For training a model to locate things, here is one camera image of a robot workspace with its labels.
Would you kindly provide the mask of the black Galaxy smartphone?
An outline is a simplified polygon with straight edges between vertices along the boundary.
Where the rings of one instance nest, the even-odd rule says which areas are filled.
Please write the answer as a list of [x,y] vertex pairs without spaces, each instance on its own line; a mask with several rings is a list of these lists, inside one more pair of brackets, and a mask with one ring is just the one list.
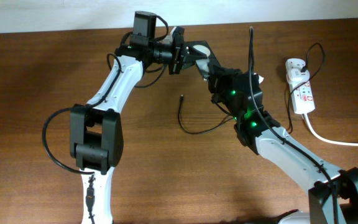
[[204,45],[194,45],[193,48],[196,50],[197,53],[201,54],[201,59],[197,59],[195,61],[198,70],[201,73],[208,73],[209,56],[211,55],[210,49],[205,47]]

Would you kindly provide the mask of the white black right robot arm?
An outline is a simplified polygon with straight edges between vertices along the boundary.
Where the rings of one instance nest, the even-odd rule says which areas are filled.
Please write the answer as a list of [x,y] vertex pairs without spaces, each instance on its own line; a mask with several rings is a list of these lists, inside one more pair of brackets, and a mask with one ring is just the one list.
[[237,138],[256,155],[279,167],[308,196],[309,210],[292,210],[277,223],[358,223],[358,168],[344,170],[294,140],[264,110],[260,77],[217,67],[209,73],[214,103],[222,103],[236,123]]

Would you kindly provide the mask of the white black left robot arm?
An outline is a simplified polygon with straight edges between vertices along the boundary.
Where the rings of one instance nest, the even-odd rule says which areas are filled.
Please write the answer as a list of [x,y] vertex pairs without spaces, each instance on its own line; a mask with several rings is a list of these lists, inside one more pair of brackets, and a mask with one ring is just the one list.
[[113,222],[112,175],[124,148],[121,111],[147,68],[157,63],[178,74],[196,65],[202,76],[207,75],[213,57],[207,42],[186,42],[182,27],[156,37],[158,19],[152,12],[135,12],[133,30],[115,50],[107,79],[87,104],[70,110],[70,155],[82,178],[83,223]]

